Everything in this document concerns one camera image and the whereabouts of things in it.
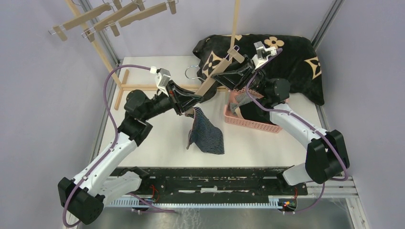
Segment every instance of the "blue striped towel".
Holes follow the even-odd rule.
[[[192,143],[195,143],[204,153],[224,154],[224,135],[222,131],[210,122],[201,108],[193,107],[193,109],[194,114],[185,115],[194,118],[192,129],[189,131],[187,149]]]

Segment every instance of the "pink plastic basket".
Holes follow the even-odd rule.
[[[250,120],[246,120],[243,118],[239,118],[236,115],[234,115],[230,110],[229,110],[229,103],[237,103],[235,96],[237,96],[238,94],[244,92],[245,89],[243,88],[242,90],[238,91],[238,92],[231,92],[229,95],[229,100],[228,103],[225,105],[224,108],[224,116],[225,116],[225,122],[229,123],[229,124],[234,124],[234,125],[240,125],[240,126],[245,126],[248,128],[253,128],[253,129],[258,129],[258,130],[264,130],[267,132],[272,132],[272,133],[278,133],[280,132],[283,128],[281,128],[278,125],[272,125],[272,124],[266,124],[266,123],[259,123],[259,122],[255,122],[255,121],[250,121]],[[253,95],[255,95],[258,98],[263,97],[262,95],[254,92],[254,91],[250,91],[249,92]]]

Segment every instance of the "white table surface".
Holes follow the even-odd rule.
[[[156,66],[170,71],[172,79],[177,84],[200,84],[197,80],[189,80],[184,76],[184,70],[190,65],[197,65],[199,59],[194,56],[165,56],[165,57],[126,57],[123,64],[138,64]],[[153,84],[154,76],[148,71],[130,68],[129,84]],[[124,92],[119,110],[111,108],[112,115],[119,126],[124,119],[125,98],[129,91]],[[155,92],[145,92],[151,98]],[[114,94],[116,101],[118,88]],[[197,104],[212,124],[220,128],[224,134],[224,155],[203,153],[192,144],[188,150],[187,136],[192,127],[192,118],[178,116],[174,110],[158,115],[148,122],[153,125],[149,136],[120,164],[121,167],[285,167],[305,162],[306,149],[286,131],[278,134],[250,129],[224,122],[225,94],[217,93],[211,100]],[[291,94],[291,108],[320,126],[315,104],[302,94]],[[114,137],[111,121],[107,122],[101,149]]]

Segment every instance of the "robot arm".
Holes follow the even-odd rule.
[[[267,79],[266,73],[261,70],[264,64],[275,57],[277,50],[265,48],[261,42],[255,43],[255,47],[257,55],[252,59],[245,56],[241,68],[213,75],[212,78],[230,90],[238,90],[246,86],[256,73],[256,79],[250,88],[264,96],[263,99],[259,99],[261,104],[274,109],[272,112],[264,112],[263,115],[267,115],[272,123],[284,128],[307,148],[305,163],[292,166],[279,174],[278,179],[282,185],[289,187],[311,180],[321,184],[342,171],[337,158],[318,133],[333,144],[345,166],[349,167],[342,134],[336,130],[328,132],[314,125],[313,128],[309,128],[299,121],[297,116],[300,116],[284,103],[289,97],[289,82],[283,79]],[[152,126],[147,120],[170,109],[182,115],[204,100],[203,96],[195,95],[194,92],[175,84],[170,79],[169,71],[152,67],[150,72],[156,75],[158,93],[151,99],[141,90],[134,90],[128,94],[124,106],[125,118],[118,128],[117,144],[112,146],[111,142],[82,172],[71,180],[64,177],[58,184],[60,201],[62,206],[65,206],[72,190],[80,180],[84,180],[73,194],[67,210],[85,224],[93,222],[108,203],[137,190],[142,180],[149,178],[148,173],[134,168],[119,178],[107,181],[118,164],[148,136]],[[86,177],[86,173],[95,163],[99,163],[98,166]]]

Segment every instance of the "striped cloth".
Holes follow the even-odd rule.
[[[193,107],[193,109],[194,114],[185,115],[194,118],[192,129],[189,131],[187,149],[189,149],[192,143],[195,143],[204,153],[224,154],[224,136],[222,131],[210,122],[201,108]]]
[[[235,103],[229,103],[229,110],[231,110],[231,112],[234,115],[237,115],[236,113],[236,109],[240,106],[243,106],[245,104],[248,104],[250,102],[252,102],[252,99],[246,94],[246,92],[240,93],[237,96],[235,96],[236,101],[238,102],[237,104]]]

